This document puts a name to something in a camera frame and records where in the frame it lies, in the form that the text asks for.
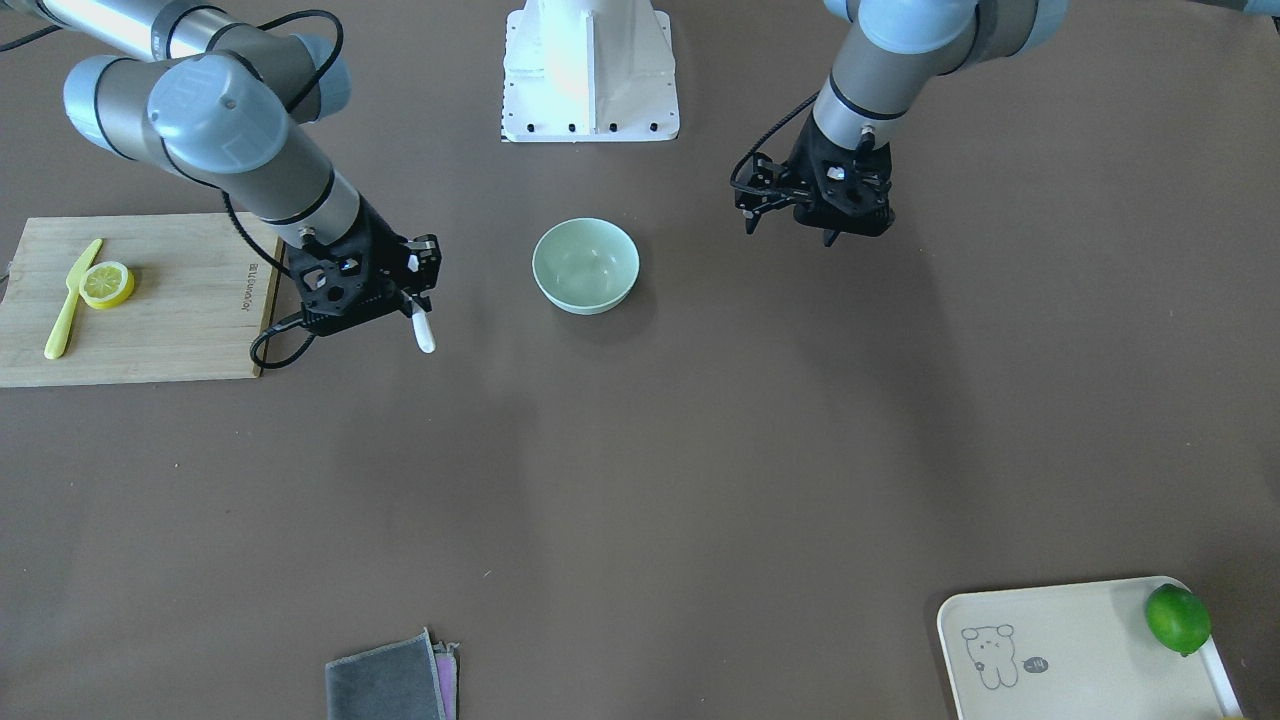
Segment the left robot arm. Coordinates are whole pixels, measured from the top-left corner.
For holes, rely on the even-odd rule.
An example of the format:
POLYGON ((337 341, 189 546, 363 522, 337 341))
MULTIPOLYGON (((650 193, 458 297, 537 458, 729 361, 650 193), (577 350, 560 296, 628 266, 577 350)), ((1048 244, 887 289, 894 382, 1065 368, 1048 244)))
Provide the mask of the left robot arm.
POLYGON ((786 165, 809 191, 794 218, 877 237, 895 220, 890 141, 925 85, 1015 56, 1062 24, 1066 1, 827 1, 849 31, 786 165))

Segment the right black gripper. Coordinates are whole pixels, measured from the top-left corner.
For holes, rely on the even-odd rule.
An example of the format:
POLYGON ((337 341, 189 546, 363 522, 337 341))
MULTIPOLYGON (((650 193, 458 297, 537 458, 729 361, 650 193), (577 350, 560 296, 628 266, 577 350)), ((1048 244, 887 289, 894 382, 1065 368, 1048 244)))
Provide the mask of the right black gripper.
POLYGON ((442 269, 435 234, 404 241, 362 199, 353 225, 337 242, 288 249, 302 327, 328 337, 392 313, 430 313, 429 292, 442 269))

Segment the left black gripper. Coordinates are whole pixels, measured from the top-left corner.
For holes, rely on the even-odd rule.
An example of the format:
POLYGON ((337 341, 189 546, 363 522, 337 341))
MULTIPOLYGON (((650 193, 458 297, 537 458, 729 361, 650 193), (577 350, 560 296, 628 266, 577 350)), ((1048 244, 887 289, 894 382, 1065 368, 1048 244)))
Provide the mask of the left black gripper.
POLYGON ((790 172, 809 197, 795 204, 794 219, 823 231, 826 249, 841 234, 879 237, 895 223, 891 147, 877 142, 874 131, 858 129, 855 146, 846 149, 827 138, 812 117, 800 131, 790 172))

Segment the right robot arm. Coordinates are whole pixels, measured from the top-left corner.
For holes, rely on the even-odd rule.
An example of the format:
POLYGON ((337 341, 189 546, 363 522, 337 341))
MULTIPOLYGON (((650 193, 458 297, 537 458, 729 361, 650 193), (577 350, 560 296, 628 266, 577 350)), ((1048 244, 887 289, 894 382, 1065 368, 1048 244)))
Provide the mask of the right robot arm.
POLYGON ((113 47, 79 61, 65 114, 91 143, 223 192, 285 242, 294 322, 330 336, 392 313, 435 347, 433 234, 396 233, 306 135, 349 101, 343 29, 280 35, 210 1, 5 1, 113 47))

